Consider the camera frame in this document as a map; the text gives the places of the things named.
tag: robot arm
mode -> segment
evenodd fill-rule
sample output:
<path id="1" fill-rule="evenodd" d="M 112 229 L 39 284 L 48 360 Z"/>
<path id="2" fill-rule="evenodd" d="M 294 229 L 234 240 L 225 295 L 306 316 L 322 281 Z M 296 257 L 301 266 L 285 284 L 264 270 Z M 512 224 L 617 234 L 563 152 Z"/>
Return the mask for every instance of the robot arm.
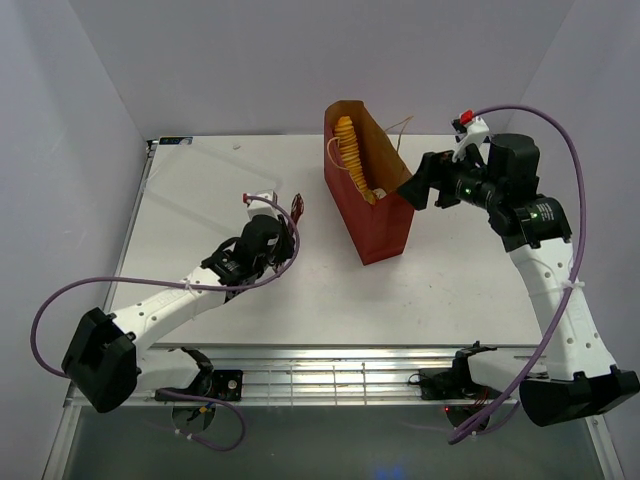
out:
<path id="1" fill-rule="evenodd" d="M 485 135 L 484 122 L 463 114 L 453 124 L 463 135 L 458 148 L 426 153 L 416 174 L 398 193 L 417 210 L 426 208 L 431 188 L 439 191 L 436 206 L 440 208 L 465 201 L 486 210 L 491 228 L 522 276 L 542 331 L 549 326 L 564 289 L 574 289 L 545 351 L 544 364 L 536 365 L 514 396 L 540 426 L 607 412 L 637 393 L 640 383 L 635 372 L 616 366 L 595 327 L 582 285 L 568 283 L 573 262 L 571 230 L 560 203 L 537 193 L 538 148 L 525 135 L 495 135 L 485 164 L 478 149 Z M 470 138 L 474 132 L 480 133 Z M 477 342 L 458 352 L 450 371 L 426 383 L 437 384 L 434 390 L 439 394 L 444 390 L 440 387 L 447 385 L 454 398 L 479 385 L 502 392 L 525 361 Z"/>
<path id="2" fill-rule="evenodd" d="M 260 196 L 276 198 L 273 192 Z M 242 235 L 223 242 L 185 276 L 180 282 L 184 288 L 162 290 L 110 314 L 95 308 L 82 317 L 62 368 L 98 412 L 113 410 L 136 391 L 210 393 L 213 366 L 205 355 L 194 349 L 149 347 L 186 321 L 229 302 L 267 268 L 278 268 L 292 257 L 294 238 L 275 209 L 251 202 L 248 214 Z"/>

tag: white wall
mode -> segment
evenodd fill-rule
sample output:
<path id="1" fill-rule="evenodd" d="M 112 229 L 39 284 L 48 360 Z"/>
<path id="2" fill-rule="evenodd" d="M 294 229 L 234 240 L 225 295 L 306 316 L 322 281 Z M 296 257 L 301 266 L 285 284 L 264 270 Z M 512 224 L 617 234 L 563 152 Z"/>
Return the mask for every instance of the white wall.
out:
<path id="1" fill-rule="evenodd" d="M 573 0 L 70 2 L 152 138 L 319 133 L 340 98 L 449 133 L 452 114 L 520 100 Z"/>
<path id="2" fill-rule="evenodd" d="M 581 279 L 594 319 L 623 369 L 640 372 L 640 5 L 577 0 L 522 103 L 554 115 L 571 132 L 584 167 L 588 241 Z M 512 131 L 543 151 L 541 192 L 568 207 L 577 233 L 575 175 L 560 137 L 516 114 Z M 627 478 L 640 474 L 640 397 L 606 416 Z"/>
<path id="3" fill-rule="evenodd" d="M 112 273 L 145 144 L 66 0 L 2 2 L 0 16 L 0 478 L 42 475 L 67 382 L 29 351 L 30 322 L 60 286 Z M 40 344 L 59 366 L 104 288 L 69 294 Z"/>

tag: yellow object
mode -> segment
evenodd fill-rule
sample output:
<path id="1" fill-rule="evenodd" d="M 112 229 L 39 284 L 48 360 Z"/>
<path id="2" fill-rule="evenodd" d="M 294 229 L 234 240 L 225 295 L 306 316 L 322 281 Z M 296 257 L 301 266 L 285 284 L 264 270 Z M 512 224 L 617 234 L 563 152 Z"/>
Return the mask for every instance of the yellow object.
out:
<path id="1" fill-rule="evenodd" d="M 356 137 L 356 131 L 353 128 L 353 122 L 350 117 L 340 117 L 333 132 L 336 137 L 340 139 L 338 147 L 340 149 L 340 156 L 344 166 L 349 170 L 349 174 L 353 179 L 353 183 L 356 184 L 360 193 L 364 199 L 371 205 L 376 203 L 376 196 L 369 189 L 367 180 L 364 178 L 364 172 L 362 171 L 362 164 L 360 163 L 360 151 L 358 149 L 358 137 Z"/>

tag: tabletop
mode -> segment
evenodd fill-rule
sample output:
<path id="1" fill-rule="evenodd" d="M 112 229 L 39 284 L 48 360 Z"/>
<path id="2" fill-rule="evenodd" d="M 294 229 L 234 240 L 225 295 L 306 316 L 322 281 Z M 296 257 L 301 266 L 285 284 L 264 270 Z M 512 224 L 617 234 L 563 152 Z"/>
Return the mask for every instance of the tabletop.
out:
<path id="1" fill-rule="evenodd" d="M 406 135 L 400 155 L 453 136 Z M 321 135 L 194 137 L 157 147 L 120 274 L 178 280 L 248 221 L 244 192 L 300 192 L 300 255 L 277 281 L 188 321 L 162 344 L 463 345 L 534 344 L 540 331 L 527 290 L 487 223 L 459 205 L 416 212 L 403 255 L 366 267 L 329 193 Z M 113 307 L 157 288 L 119 285 Z"/>

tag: gift bag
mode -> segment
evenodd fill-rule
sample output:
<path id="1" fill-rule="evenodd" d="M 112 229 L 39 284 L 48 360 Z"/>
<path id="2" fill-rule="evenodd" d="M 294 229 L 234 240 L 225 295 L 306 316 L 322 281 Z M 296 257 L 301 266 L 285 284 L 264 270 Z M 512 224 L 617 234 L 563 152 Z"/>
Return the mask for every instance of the gift bag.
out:
<path id="1" fill-rule="evenodd" d="M 382 198 L 367 201 L 343 163 L 334 129 L 341 117 L 353 122 L 367 185 Z M 363 265 L 400 255 L 414 209 L 395 190 L 410 177 L 387 134 L 361 101 L 340 100 L 325 111 L 324 177 Z"/>

